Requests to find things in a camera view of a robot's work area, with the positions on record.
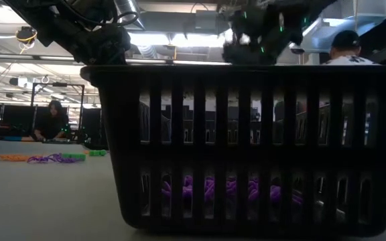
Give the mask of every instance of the black cap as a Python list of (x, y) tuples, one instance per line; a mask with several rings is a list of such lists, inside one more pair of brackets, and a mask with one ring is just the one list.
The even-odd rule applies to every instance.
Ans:
[(344, 30), (333, 39), (332, 47), (338, 49), (360, 47), (360, 36), (351, 30)]

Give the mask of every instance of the white shirt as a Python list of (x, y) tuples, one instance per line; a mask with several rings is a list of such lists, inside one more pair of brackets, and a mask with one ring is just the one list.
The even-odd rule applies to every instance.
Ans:
[(379, 65), (374, 63), (368, 59), (358, 57), (358, 56), (341, 56), (339, 58), (335, 58), (334, 60), (327, 61), (324, 65)]

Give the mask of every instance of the black plastic basket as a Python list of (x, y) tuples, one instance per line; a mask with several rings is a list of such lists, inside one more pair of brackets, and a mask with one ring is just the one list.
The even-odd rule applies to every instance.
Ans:
[[(121, 213), (129, 225), (268, 237), (374, 236), (386, 229), (386, 66), (93, 66), (83, 68), (82, 77), (99, 88)], [(143, 89), (149, 92), (146, 115), (139, 114)], [(211, 89), (216, 96), (212, 144), (206, 142), (205, 121)], [(235, 145), (228, 144), (233, 89), (239, 93)], [(194, 95), (192, 143), (184, 143), (186, 90)], [(261, 92), (261, 132), (258, 143), (251, 144), (251, 93), (256, 90)], [(282, 124), (273, 122), (276, 90), (284, 95)], [(162, 92), (172, 98), (170, 142), (162, 141)], [(306, 95), (307, 111), (296, 117), (299, 92)], [(352, 94), (352, 103), (343, 104), (345, 94)], [(328, 97), (326, 106), (320, 107), (321, 96)], [(369, 114), (368, 99), (375, 103)], [(143, 129), (149, 128), (149, 141), (143, 142), (140, 123), (148, 114)], [(273, 137), (277, 125), (283, 129), (280, 144)], [(365, 129), (376, 141), (365, 145)], [(186, 169), (194, 179), (189, 204), (183, 191), (183, 181), (191, 184), (183, 180)], [(170, 175), (162, 174), (167, 170)], [(251, 178), (251, 171), (257, 176)], [(236, 192), (229, 196), (232, 175)], [(254, 204), (249, 200), (252, 180), (257, 184)], [(211, 208), (204, 193), (209, 183)], [(167, 184), (169, 198), (163, 191)], [(301, 196), (301, 208), (295, 195)]]

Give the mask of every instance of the purple rope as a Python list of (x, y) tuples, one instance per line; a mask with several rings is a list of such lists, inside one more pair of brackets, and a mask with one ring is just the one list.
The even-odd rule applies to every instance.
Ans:
[[(259, 198), (259, 183), (257, 178), (253, 178), (248, 182), (248, 200), (250, 202), (257, 200)], [(210, 201), (214, 199), (214, 178), (206, 177), (205, 178), (205, 201)], [(171, 196), (171, 185), (164, 181), (162, 187), (162, 193), (168, 197)], [(226, 194), (230, 197), (236, 196), (237, 193), (237, 183), (236, 177), (228, 177), (226, 181)], [(193, 177), (186, 176), (184, 178), (184, 186), (182, 187), (182, 197), (191, 198), (193, 195)], [(270, 190), (270, 198), (272, 203), (278, 203), (281, 201), (281, 187), (277, 185), (272, 185)], [(301, 205), (303, 203), (302, 193), (299, 191), (293, 190), (293, 203)]]
[(28, 163), (39, 163), (39, 164), (46, 164), (46, 163), (76, 163), (81, 161), (81, 159), (77, 158), (63, 158), (61, 153), (54, 153), (47, 157), (30, 157), (27, 162)]

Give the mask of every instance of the desk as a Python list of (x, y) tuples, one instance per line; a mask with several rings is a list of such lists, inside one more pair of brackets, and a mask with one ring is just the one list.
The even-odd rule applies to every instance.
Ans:
[[(0, 154), (83, 152), (80, 145), (0, 141)], [(109, 155), (75, 164), (0, 161), (0, 240), (222, 240), (152, 236), (122, 219)], [(375, 238), (386, 240), (386, 232)]]

